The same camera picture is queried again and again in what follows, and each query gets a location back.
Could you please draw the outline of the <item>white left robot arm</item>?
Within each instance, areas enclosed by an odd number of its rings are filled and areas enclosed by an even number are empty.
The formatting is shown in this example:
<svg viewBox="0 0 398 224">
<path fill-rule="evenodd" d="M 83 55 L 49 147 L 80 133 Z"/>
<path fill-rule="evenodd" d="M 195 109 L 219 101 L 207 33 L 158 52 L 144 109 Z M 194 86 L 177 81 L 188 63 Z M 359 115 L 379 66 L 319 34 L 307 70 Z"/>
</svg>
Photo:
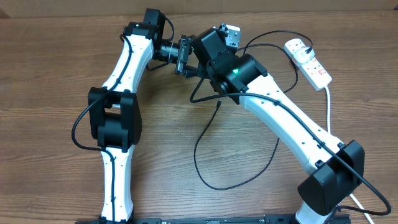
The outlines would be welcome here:
<svg viewBox="0 0 398 224">
<path fill-rule="evenodd" d="M 131 162 L 135 146 L 142 133 L 142 117 L 137 89 L 151 60 L 162 66 L 175 64 L 175 73 L 192 77 L 195 67 L 187 65 L 192 53 L 192 36 L 182 36 L 178 42 L 163 37 L 164 26 L 170 20 L 158 9 L 146 9 L 142 22 L 130 22 L 120 35 L 123 50 L 118 62 L 100 88 L 91 88 L 88 106 L 73 124 L 71 136 L 76 146 L 76 130 L 84 115 L 90 117 L 92 138 L 97 141 L 94 151 L 101 153 L 104 165 L 104 204 L 95 223 L 132 223 Z"/>
</svg>

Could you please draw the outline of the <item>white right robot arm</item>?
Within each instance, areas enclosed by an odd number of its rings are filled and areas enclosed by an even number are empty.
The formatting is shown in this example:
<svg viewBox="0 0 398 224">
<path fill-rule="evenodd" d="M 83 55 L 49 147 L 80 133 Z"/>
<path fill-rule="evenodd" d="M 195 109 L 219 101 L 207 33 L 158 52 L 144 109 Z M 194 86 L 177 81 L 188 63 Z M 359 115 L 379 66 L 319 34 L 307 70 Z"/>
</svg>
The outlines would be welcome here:
<svg viewBox="0 0 398 224">
<path fill-rule="evenodd" d="M 197 75 L 209 79 L 215 99 L 229 97 L 261 119 L 292 151 L 308 177 L 299 185 L 301 207 L 291 223 L 329 223 L 343 200 L 364 178 L 365 151 L 357 141 L 343 143 L 312 121 L 277 86 L 265 66 L 250 54 L 237 56 L 240 30 L 212 27 L 191 41 Z"/>
</svg>

